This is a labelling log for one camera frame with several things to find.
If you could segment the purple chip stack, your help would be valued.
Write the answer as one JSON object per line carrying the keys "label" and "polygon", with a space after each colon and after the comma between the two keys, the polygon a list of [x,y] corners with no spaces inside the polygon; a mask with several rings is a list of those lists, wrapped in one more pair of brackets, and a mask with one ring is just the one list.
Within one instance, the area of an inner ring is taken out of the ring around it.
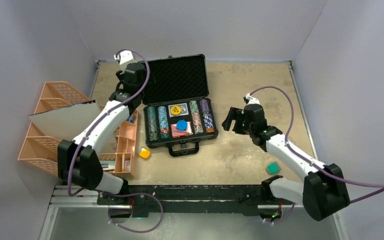
{"label": "purple chip stack", "polygon": [[202,99],[199,101],[200,109],[204,115],[208,115],[211,113],[209,103],[206,99]]}

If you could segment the blue playing card deck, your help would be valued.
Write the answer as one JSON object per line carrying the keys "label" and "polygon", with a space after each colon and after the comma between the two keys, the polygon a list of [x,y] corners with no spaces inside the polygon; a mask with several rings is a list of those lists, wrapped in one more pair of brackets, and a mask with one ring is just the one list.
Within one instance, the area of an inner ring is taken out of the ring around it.
{"label": "blue playing card deck", "polygon": [[[179,115],[172,115],[171,114],[170,107],[173,106],[173,105],[178,105],[178,106],[181,107],[181,109],[182,109],[181,114],[179,114]],[[186,115],[189,114],[188,104],[187,103],[177,103],[177,104],[169,105],[168,106],[168,112],[169,112],[169,116],[171,118],[173,118],[173,117],[180,117],[180,116],[186,116]]]}

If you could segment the yellow round button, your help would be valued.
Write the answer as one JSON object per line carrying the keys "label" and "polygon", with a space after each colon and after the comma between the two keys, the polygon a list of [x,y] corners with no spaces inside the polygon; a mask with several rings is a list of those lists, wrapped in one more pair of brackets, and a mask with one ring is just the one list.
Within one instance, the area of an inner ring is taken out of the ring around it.
{"label": "yellow round button", "polygon": [[179,105],[172,105],[170,107],[170,113],[173,115],[173,116],[177,116],[177,115],[180,115],[182,113],[182,108],[179,106]]}

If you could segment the blue round button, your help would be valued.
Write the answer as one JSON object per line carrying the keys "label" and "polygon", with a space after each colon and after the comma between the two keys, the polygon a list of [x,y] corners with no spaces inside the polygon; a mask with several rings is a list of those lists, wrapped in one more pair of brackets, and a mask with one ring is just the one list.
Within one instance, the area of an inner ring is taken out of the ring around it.
{"label": "blue round button", "polygon": [[180,131],[185,131],[188,128],[188,122],[181,119],[176,123],[176,128]]}

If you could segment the black poker set case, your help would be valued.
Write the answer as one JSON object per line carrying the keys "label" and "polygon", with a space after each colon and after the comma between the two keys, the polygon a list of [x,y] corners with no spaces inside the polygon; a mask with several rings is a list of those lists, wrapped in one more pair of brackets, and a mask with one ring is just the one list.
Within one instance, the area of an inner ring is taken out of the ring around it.
{"label": "black poker set case", "polygon": [[[150,77],[144,89],[143,109],[145,143],[151,149],[166,147],[169,154],[176,157],[194,155],[200,149],[200,142],[216,139],[219,130],[215,120],[214,109],[209,98],[210,90],[204,54],[189,56],[168,57],[149,61]],[[210,114],[213,118],[215,132],[206,133],[200,100],[208,101]],[[204,133],[196,134],[194,130],[190,101],[196,101]],[[169,105],[187,103],[188,115],[170,117]],[[169,125],[169,139],[162,140],[159,126],[158,107],[164,106],[167,110]],[[147,108],[154,107],[156,111],[156,125],[158,140],[150,141]],[[172,137],[171,124],[179,120],[190,122],[193,134],[183,137]]]}

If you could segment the red playing card deck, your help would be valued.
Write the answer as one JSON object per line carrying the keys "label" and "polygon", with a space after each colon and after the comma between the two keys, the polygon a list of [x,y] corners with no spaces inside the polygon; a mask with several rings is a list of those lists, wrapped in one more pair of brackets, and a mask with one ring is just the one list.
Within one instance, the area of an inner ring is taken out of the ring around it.
{"label": "red playing card deck", "polygon": [[179,120],[177,123],[171,124],[170,127],[173,138],[186,137],[193,134],[189,121]]}

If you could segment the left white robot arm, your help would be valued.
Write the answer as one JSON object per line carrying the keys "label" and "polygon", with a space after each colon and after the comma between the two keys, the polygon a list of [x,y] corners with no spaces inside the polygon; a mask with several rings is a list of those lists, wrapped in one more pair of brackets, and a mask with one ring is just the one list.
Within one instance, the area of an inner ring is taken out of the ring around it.
{"label": "left white robot arm", "polygon": [[81,189],[106,192],[118,205],[129,199],[128,181],[105,172],[99,154],[114,131],[141,105],[150,78],[149,64],[129,63],[116,73],[119,82],[104,109],[92,123],[73,140],[62,140],[57,146],[57,175],[67,183],[73,197],[72,184]]}

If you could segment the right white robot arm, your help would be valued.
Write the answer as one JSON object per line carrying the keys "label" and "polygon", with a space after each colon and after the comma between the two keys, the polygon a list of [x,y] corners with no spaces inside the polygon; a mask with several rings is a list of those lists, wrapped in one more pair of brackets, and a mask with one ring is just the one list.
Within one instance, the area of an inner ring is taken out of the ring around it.
{"label": "right white robot arm", "polygon": [[326,165],[318,160],[305,161],[305,152],[294,153],[292,143],[277,127],[267,124],[263,107],[248,104],[243,109],[231,107],[222,122],[225,131],[248,135],[264,152],[276,157],[290,168],[301,182],[275,175],[261,183],[260,196],[268,204],[285,199],[301,205],[307,214],[321,221],[351,204],[343,172],[336,164]]}

